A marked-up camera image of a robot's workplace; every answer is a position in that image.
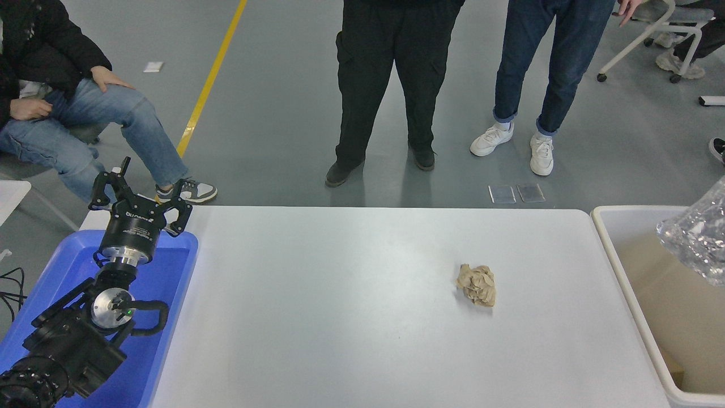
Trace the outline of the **person's right hand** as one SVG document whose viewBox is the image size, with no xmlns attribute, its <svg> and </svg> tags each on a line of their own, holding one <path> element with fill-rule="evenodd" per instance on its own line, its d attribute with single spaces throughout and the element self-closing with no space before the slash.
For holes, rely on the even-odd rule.
<svg viewBox="0 0 725 408">
<path fill-rule="evenodd" d="M 52 113 L 53 106 L 45 100 L 23 98 L 10 101 L 10 117 L 15 120 L 42 120 Z"/>
</svg>

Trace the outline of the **person's left hand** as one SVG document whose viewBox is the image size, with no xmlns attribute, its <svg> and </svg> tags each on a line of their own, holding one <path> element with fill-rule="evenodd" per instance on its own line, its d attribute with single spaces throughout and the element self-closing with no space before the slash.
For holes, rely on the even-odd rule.
<svg viewBox="0 0 725 408">
<path fill-rule="evenodd" d="M 94 66 L 90 69 L 92 79 L 98 85 L 101 92 L 106 93 L 107 86 L 122 86 L 134 90 L 135 87 L 122 80 L 114 72 L 104 66 Z"/>
<path fill-rule="evenodd" d="M 642 0 L 619 0 L 618 8 L 616 10 L 616 16 L 621 18 L 619 27 L 626 25 L 634 15 L 634 12 L 642 4 Z"/>
</svg>

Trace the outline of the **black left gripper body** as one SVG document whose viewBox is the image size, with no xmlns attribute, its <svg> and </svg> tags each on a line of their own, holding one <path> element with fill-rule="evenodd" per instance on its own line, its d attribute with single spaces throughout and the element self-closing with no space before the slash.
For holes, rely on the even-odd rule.
<svg viewBox="0 0 725 408">
<path fill-rule="evenodd" d="M 111 217 L 99 251 L 105 257 L 116 257 L 122 250 L 129 249 L 142 257 L 152 257 L 165 226 L 165 217 L 155 201 L 147 198 L 119 199 L 111 207 Z"/>
</svg>

